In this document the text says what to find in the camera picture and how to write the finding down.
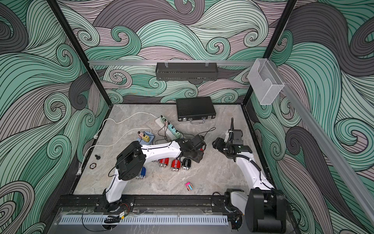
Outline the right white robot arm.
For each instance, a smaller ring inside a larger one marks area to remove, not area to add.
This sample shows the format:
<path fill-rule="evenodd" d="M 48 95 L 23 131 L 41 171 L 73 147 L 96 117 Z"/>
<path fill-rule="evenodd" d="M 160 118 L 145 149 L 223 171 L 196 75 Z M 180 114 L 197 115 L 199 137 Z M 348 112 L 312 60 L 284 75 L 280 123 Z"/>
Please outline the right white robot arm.
<path fill-rule="evenodd" d="M 243 214 L 251 232 L 284 234 L 287 200 L 267 180 L 242 137 L 241 130 L 231 129 L 224 139 L 219 137 L 212 143 L 214 149 L 235 161 L 250 188 L 248 195 L 243 191 L 227 190 L 228 205 Z"/>

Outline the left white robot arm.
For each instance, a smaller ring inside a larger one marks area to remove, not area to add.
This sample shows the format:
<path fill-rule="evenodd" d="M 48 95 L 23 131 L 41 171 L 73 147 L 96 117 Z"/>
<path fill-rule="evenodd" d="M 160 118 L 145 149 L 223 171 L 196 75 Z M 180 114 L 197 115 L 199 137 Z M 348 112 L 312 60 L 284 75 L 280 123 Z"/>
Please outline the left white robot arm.
<path fill-rule="evenodd" d="M 111 204 L 120 201 L 128 181 L 135 178 L 145 164 L 180 157 L 199 163 L 203 159 L 205 149 L 205 139 L 201 135 L 157 145 L 141 145 L 140 142 L 133 141 L 116 158 L 114 178 L 103 192 L 106 202 Z"/>

